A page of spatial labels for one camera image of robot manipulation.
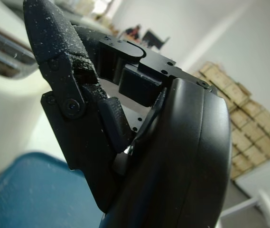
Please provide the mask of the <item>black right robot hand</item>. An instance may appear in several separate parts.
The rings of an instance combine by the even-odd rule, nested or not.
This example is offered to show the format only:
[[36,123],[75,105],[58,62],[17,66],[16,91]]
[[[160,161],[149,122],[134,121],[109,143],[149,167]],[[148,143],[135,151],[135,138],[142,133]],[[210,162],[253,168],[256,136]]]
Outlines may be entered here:
[[48,0],[23,12],[51,87],[41,104],[104,213],[100,227],[215,227],[232,150],[216,88],[133,41],[73,26]]

